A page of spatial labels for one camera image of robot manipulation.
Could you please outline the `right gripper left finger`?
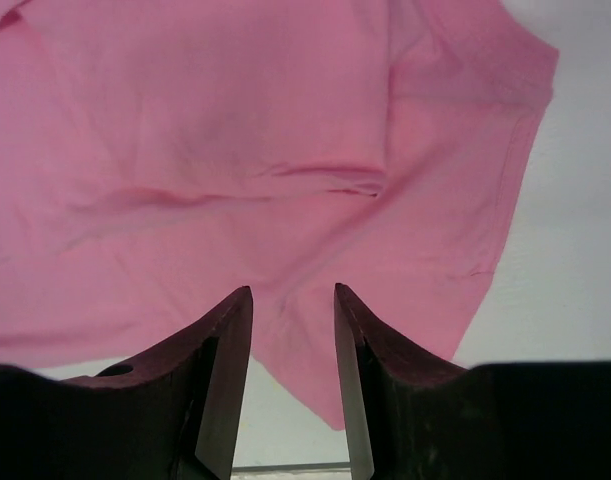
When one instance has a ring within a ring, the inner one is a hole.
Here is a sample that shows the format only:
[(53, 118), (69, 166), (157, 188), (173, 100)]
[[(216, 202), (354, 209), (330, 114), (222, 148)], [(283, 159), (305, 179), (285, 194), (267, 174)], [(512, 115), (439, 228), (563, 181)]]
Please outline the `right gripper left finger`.
[(0, 365), (0, 479), (227, 479), (249, 363), (253, 298), (94, 376)]

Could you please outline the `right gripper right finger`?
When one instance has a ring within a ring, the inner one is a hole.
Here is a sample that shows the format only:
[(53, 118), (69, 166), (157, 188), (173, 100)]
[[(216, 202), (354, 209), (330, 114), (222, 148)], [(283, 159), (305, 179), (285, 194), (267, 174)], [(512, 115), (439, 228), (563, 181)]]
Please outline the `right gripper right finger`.
[(611, 360), (470, 369), (334, 294), (355, 479), (611, 479)]

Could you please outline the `pink t shirt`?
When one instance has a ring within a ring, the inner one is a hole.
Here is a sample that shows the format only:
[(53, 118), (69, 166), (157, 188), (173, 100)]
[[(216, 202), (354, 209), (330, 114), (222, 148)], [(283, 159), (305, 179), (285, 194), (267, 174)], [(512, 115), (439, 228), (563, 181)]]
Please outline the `pink t shirt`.
[(334, 286), (455, 354), (558, 57), (498, 1), (0, 1), (0, 363), (247, 285), (255, 359), (341, 429)]

